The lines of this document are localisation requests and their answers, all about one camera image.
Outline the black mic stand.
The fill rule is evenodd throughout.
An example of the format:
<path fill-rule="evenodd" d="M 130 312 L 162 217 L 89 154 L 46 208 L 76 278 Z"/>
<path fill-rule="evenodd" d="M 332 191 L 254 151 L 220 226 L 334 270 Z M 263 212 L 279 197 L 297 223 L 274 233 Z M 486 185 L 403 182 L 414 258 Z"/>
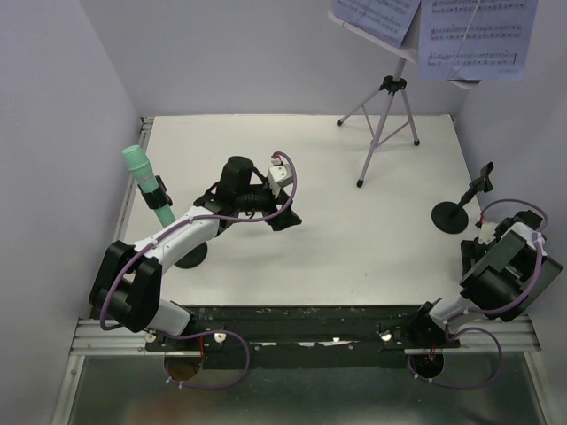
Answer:
<path fill-rule="evenodd" d="M 469 224 L 469 216 L 464 210 L 477 193 L 487 193 L 493 190 L 490 174 L 494 169 L 493 162 L 486 164 L 480 171 L 478 178 L 469 184 L 469 188 L 462 195 L 458 203 L 444 201 L 434 206 L 431 211 L 431 220 L 435 227 L 444 233 L 456 235 L 463 232 Z"/>
<path fill-rule="evenodd" d="M 173 201 L 167 194 L 167 188 L 161 177 L 157 175 L 155 177 L 155 180 L 158 185 L 156 189 L 143 191 L 141 184 L 138 184 L 137 187 L 140 189 L 146 205 L 154 211 L 162 227 L 165 228 L 175 221 L 175 215 L 171 210 Z M 197 267 L 205 260 L 207 252 L 207 244 L 202 243 L 197 248 L 193 249 L 185 256 L 183 256 L 179 261 L 175 263 L 175 265 L 181 269 L 191 269 Z"/>

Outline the green microphone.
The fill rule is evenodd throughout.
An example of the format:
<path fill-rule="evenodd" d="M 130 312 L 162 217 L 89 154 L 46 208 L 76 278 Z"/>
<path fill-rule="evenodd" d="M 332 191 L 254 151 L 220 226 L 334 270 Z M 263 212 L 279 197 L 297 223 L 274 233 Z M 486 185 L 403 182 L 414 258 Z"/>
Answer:
<path fill-rule="evenodd" d="M 167 194 L 160 176 L 153 172 L 151 161 L 139 145 L 131 145 L 122 151 L 125 165 L 136 181 L 144 202 L 157 216 L 163 228 L 175 222 L 175 215 L 171 210 L 173 204 Z"/>

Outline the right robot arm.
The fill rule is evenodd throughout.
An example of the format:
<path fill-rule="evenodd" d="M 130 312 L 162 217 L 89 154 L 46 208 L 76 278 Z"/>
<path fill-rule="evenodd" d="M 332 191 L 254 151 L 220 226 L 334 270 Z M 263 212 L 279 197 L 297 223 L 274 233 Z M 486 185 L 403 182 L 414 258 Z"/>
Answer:
<path fill-rule="evenodd" d="M 540 230 L 546 223 L 533 211 L 520 211 L 495 227 L 490 242 L 461 242 L 459 295 L 422 305 L 404 326 L 404 336 L 423 348 L 441 346 L 467 323 L 509 322 L 523 313 L 563 271 L 544 250 Z"/>

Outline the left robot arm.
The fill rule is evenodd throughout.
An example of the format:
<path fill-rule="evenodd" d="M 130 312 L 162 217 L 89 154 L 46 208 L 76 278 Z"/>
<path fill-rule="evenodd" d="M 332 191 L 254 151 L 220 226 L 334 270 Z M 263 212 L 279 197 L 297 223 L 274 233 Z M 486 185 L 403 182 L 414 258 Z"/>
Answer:
<path fill-rule="evenodd" d="M 282 151 L 273 153 L 266 174 L 248 158 L 229 158 L 220 180 L 183 216 L 145 239 L 107 248 L 89 294 L 100 328 L 153 330 L 178 350 L 190 348 L 197 336 L 191 313 L 161 296 L 163 276 L 173 266 L 200 265 L 208 242 L 233 224 L 265 222 L 275 231 L 301 224 L 292 210 L 295 194 L 285 191 L 297 186 L 296 167 Z"/>

